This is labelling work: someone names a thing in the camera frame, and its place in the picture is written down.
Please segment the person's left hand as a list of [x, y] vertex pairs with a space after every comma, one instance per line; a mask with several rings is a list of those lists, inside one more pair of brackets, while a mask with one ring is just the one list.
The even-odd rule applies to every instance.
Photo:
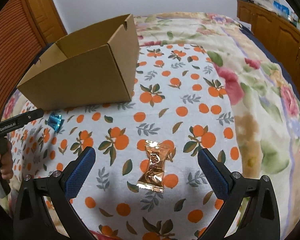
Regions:
[[13, 177], [13, 160], [12, 160], [12, 153], [11, 153], [12, 145], [7, 139], [6, 139], [6, 146], [7, 146], [6, 153], [0, 154], [0, 163], [1, 163], [0, 172], [1, 172], [2, 179], [8, 181]]

